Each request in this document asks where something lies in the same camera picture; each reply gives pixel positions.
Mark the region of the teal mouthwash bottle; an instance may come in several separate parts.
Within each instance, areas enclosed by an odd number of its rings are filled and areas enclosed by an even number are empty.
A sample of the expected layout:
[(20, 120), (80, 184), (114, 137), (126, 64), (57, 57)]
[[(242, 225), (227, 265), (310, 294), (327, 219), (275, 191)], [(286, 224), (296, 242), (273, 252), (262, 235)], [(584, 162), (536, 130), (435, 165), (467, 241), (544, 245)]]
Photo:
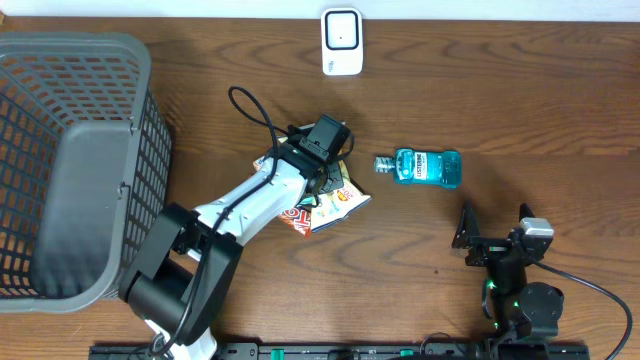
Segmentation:
[(374, 170), (391, 174), (397, 184), (403, 185), (456, 189), (462, 180), (461, 155), (455, 150), (431, 152), (400, 148), (393, 156), (377, 156)]

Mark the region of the yellow snack bag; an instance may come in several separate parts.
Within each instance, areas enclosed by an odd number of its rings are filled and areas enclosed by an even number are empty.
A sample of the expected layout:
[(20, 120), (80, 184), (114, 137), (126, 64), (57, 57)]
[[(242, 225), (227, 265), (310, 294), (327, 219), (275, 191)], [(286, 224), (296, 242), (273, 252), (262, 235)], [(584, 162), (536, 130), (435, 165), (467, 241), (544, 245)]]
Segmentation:
[(351, 180), (343, 160), (329, 166), (327, 183), (317, 195), (306, 195), (305, 197), (309, 196), (318, 198), (319, 205), (317, 207), (307, 208), (297, 204), (293, 208), (304, 208), (311, 213), (312, 233), (320, 232), (346, 220), (352, 212), (371, 200), (371, 196), (365, 194)]

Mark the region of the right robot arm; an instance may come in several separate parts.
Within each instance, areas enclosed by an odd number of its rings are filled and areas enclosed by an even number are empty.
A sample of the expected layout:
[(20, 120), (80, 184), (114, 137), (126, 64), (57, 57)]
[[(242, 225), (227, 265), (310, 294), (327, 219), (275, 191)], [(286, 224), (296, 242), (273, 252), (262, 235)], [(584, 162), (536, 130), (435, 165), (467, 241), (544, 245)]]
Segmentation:
[(464, 203), (454, 249), (468, 252), (465, 264), (487, 270), (483, 289), (483, 311), (497, 323), (498, 334), (516, 341), (547, 340), (558, 334), (564, 295), (543, 282), (530, 282), (526, 268), (544, 258), (554, 238), (548, 220), (533, 214), (523, 203), (519, 223), (502, 238), (480, 232), (472, 205)]

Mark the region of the brown chocolate bar wrapper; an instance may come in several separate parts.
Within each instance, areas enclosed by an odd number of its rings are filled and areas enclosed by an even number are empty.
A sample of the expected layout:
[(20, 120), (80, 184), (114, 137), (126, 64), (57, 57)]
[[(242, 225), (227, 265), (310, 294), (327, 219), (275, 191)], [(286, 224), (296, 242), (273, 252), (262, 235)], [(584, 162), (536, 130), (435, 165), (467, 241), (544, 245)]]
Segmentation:
[(308, 237), (312, 233), (311, 213), (304, 208), (292, 208), (278, 215), (278, 218), (290, 228)]

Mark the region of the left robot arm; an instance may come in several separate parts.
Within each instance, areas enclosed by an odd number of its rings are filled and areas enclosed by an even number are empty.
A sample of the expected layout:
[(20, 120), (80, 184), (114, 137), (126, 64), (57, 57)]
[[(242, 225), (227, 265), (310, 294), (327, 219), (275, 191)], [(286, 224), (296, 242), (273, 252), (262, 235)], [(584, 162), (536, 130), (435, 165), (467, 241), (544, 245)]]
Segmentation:
[(328, 169), (355, 142), (343, 124), (319, 121), (275, 141), (254, 175), (193, 210), (165, 207), (120, 284), (119, 296), (154, 330), (151, 359), (208, 359), (209, 328), (220, 311), (245, 245), (269, 222), (317, 194)]

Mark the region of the light teal wet wipes pack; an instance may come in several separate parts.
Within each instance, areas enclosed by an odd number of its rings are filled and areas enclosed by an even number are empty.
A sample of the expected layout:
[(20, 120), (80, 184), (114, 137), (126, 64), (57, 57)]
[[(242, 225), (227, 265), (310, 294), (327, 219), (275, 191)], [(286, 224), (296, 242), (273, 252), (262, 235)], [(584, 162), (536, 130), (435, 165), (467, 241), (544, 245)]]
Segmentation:
[(298, 205), (301, 207), (315, 208), (319, 205), (319, 200), (316, 196), (309, 196), (303, 198)]

